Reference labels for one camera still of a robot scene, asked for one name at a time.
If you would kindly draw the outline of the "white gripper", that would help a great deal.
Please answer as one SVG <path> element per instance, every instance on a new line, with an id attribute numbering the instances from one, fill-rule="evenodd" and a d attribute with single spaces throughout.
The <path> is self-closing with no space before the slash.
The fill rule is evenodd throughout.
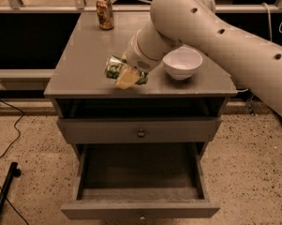
<path id="1" fill-rule="evenodd" d="M 150 72 L 163 58 L 162 38 L 158 32 L 139 30 L 129 41 L 126 52 L 121 56 L 127 60 L 116 80 L 115 87 L 127 89 L 140 79 L 141 72 Z"/>

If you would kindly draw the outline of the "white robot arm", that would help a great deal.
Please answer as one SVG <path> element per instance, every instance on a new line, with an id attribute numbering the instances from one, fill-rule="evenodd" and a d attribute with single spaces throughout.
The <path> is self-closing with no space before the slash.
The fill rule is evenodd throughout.
<path id="1" fill-rule="evenodd" d="M 282 117 L 282 46 L 215 15 L 215 0 L 153 0 L 150 19 L 129 41 L 126 62 L 156 68 L 182 45 L 205 53 Z"/>

